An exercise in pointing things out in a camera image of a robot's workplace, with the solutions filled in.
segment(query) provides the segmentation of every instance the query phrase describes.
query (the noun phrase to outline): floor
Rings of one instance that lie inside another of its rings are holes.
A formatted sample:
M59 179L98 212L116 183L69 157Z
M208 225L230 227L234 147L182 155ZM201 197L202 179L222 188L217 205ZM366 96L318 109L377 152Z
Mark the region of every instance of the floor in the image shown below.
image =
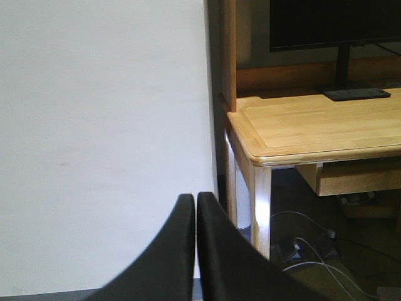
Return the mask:
M219 177L219 199L226 206L224 177ZM393 194L401 199L401 191ZM318 197L295 169L273 171L273 213L297 211L306 214L320 226L335 230L333 240L338 256L327 259L327 263L343 271L360 288L375 295L378 287L401 287L401 236L394 234L393 219L348 219L335 196ZM245 237L249 228L242 229ZM294 263L283 263L277 245L285 238L299 237L311 244L324 233L319 226L298 214L281 214L272 219L271 261L280 268ZM318 261L313 251L303 241L298 241L303 260ZM325 267L302 265L286 272L306 286L326 295L330 300L372 300L359 292L344 276L333 272L349 294L340 288ZM51 293L34 296L0 297L0 301L77 301L92 293ZM194 280L194 300L202 299L201 283Z

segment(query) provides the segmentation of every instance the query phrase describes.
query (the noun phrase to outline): monitor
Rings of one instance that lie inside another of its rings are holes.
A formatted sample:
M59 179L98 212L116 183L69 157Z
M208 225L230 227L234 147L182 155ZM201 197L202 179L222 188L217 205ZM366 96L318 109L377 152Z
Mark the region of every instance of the monitor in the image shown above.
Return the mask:
M358 93L347 78L350 47L391 41L401 41L401 0L270 0L271 51L338 47L335 83L322 92Z

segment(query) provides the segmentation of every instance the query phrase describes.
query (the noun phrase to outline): wooden desk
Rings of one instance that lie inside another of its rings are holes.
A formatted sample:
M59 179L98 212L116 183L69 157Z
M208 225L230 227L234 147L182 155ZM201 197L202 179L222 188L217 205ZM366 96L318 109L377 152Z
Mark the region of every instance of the wooden desk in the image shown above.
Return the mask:
M252 243L264 256L269 258L273 168L299 166L309 184L318 188L327 162L352 161L358 166L378 158L381 168L348 172L355 189L401 187L401 88L387 91L392 97L347 102L322 95L246 97L237 100L237 112L227 113L229 216L236 224L237 161L251 195ZM387 165L380 160L386 157L392 158ZM380 184L367 185L375 183L377 173ZM373 180L366 181L366 176ZM336 194L340 184L330 183L328 191Z

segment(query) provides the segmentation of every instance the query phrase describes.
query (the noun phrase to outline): light wood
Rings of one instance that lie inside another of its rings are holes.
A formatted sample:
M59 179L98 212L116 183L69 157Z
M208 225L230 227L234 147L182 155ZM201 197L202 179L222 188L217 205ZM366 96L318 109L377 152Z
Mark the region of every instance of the light wood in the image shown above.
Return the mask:
M227 136L227 132L225 133L225 136L227 213L233 225L238 227L236 160Z
M351 102L323 95L260 98L264 105L228 117L257 166L399 156L401 88L387 91L392 97Z
M397 189L401 187L401 157L327 164L316 181L319 196Z
M271 168L253 166L251 179L251 239L270 258Z
M382 56L351 60L348 77L351 81L372 81L401 77L401 56ZM270 66L237 70L238 93L261 90L312 87L333 83L335 62L321 62L290 66Z
M313 163L296 166L299 173L303 176L305 181L316 192L317 178L323 168L323 163Z
M220 45L222 68L221 97L236 111L236 3L235 0L219 0Z

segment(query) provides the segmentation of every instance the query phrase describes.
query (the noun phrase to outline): wooden panel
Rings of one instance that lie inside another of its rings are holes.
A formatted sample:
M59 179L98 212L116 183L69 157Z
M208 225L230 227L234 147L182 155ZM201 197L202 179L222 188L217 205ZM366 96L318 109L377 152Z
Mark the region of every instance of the wooden panel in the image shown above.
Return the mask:
M332 102L322 95L272 98L232 116L255 157L401 149L401 89L389 91L390 98L353 102Z
M317 175L319 196L401 188L401 157L323 165Z
M323 163L297 165L296 168L303 176L305 181L311 186L313 191L316 191L317 175L321 172Z
M236 6L235 0L219 0L222 98L236 111Z
M380 80L401 77L401 56L382 56L351 60L350 80ZM305 87L333 83L335 62L271 66L237 71L238 93Z

